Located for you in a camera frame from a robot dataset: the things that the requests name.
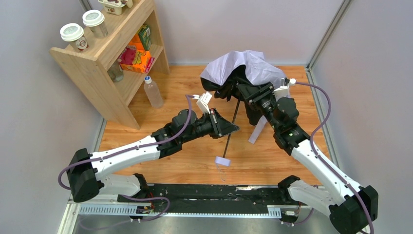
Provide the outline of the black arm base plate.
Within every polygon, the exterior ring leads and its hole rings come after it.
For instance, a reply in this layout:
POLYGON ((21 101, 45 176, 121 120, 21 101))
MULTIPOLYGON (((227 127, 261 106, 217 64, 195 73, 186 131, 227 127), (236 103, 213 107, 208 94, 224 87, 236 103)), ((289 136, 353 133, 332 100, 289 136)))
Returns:
POLYGON ((277 186, 152 184, 135 197, 156 197, 152 201, 156 212, 166 208, 166 197, 169 213, 264 214, 269 206, 296 213, 303 209, 302 204, 285 195, 277 186))

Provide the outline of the lavender folding umbrella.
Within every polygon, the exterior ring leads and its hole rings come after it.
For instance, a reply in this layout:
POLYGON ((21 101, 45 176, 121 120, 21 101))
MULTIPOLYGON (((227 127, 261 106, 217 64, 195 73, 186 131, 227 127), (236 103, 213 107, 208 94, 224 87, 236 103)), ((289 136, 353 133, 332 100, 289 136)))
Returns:
POLYGON ((282 115, 281 119, 277 120, 275 112, 278 104, 289 99, 291 95, 278 100, 272 95, 269 99, 265 98, 258 103, 248 105, 241 100, 237 85, 272 83, 274 89, 277 89, 282 85, 282 78, 288 77, 281 69, 268 63, 262 52, 253 50, 230 51, 210 62, 200 74, 203 89, 214 92, 215 98, 226 100, 236 98, 244 103, 248 121, 255 127, 248 140, 251 144, 255 144, 267 123, 281 129, 290 125, 293 118, 282 115))

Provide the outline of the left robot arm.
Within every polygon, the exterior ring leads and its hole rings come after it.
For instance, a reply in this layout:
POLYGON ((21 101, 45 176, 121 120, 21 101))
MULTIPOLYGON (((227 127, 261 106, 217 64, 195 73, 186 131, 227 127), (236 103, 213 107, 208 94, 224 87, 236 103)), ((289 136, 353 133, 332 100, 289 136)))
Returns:
POLYGON ((225 137, 239 126, 223 118, 215 108, 198 118, 194 111, 182 110, 170 123, 134 143, 108 151, 75 152, 66 175, 74 202, 88 201, 97 195, 136 196, 145 189, 141 174, 120 176, 116 172, 145 161, 158 160, 182 150, 189 141, 210 136, 225 137))

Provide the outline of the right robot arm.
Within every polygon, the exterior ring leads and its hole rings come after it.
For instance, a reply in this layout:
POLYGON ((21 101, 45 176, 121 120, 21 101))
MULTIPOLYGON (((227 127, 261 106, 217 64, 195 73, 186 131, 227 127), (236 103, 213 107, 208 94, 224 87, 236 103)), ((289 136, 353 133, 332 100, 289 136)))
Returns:
POLYGON ((289 200, 302 202, 327 216, 341 234, 373 234, 377 218, 378 193, 372 186, 361 186, 340 170, 315 145, 314 136, 297 123, 299 111, 293 98, 274 89, 271 83, 261 86, 239 84, 237 89, 249 109, 259 112, 274 130, 278 147, 304 165, 322 184, 322 190, 289 176, 278 186, 289 200))

